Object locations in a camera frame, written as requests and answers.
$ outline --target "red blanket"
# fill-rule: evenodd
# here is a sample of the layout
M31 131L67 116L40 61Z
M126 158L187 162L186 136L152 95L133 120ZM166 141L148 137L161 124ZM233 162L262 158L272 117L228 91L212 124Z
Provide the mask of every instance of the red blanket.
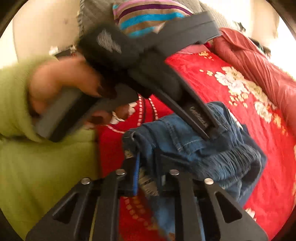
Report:
M260 86L282 111L296 136L296 81L273 65L253 42L238 31L221 28L222 36L214 39L215 53Z
M266 168L245 208L272 239L295 204L295 141L281 111L256 84L212 53L175 54L167 63L205 102L224 102L237 120L247 125L251 137L266 154ZM139 101L130 106L131 116L126 121L114 117L113 124L99 127L99 148L104 150L100 153L103 175L121 166L124 159L121 136L126 130L170 113L154 96L150 99L139 96ZM122 240L164 240L158 236L144 198L122 198L120 207Z

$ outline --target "metal rivet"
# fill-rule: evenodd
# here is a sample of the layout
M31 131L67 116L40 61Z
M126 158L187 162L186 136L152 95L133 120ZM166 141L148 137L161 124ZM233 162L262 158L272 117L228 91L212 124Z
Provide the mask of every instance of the metal rivet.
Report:
M126 173L124 169L117 169L115 172L117 175L124 175Z
M211 178L206 178L206 179L204 180L204 182L205 182L205 184L207 184L207 185L212 185L212 184L214 184L214 180L211 179Z
M91 183L91 179L90 179L89 177L82 178L82 179L81 179L81 183L82 183L83 185L90 184L90 183Z
M176 169L171 169L170 174L173 175L173 176L176 176L176 175L179 175L180 172L178 170L176 170Z

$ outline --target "red floral bedspread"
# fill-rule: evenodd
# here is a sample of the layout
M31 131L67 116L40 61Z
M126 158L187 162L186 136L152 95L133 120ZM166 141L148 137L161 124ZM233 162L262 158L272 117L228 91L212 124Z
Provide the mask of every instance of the red floral bedspread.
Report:
M251 137L268 161L245 209L272 239L288 219L296 202L296 146L276 108L262 89L210 52L175 54L167 59L205 101L222 101L239 123L246 124ZM103 175L121 166L124 153L122 134L142 123L171 113L152 96L130 104L130 117L124 121L114 115L111 124L99 127L99 148ZM142 196L120 201L120 238L124 241L165 240Z

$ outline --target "jeans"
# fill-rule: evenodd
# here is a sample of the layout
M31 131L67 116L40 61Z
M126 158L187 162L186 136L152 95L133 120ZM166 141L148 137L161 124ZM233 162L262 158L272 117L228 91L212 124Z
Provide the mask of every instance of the jeans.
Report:
M246 127L237 126L223 103L211 102L207 107L220 123L210 140L202 139L179 116L172 114L130 129L123 136L123 148L134 155L140 153L141 165L152 181L156 178L152 165L154 150L159 148L180 157L176 162L186 160L187 171L196 179L212 178L243 206L262 174L266 156ZM148 199L159 227L174 233L174 199L160 196Z

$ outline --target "striped fabric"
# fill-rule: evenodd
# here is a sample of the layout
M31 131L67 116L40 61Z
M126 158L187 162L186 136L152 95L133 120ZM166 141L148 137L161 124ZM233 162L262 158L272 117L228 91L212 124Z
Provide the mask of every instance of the striped fabric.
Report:
M172 0L128 0L113 4L114 19L118 27L130 37L154 31L165 21L183 18L193 12Z

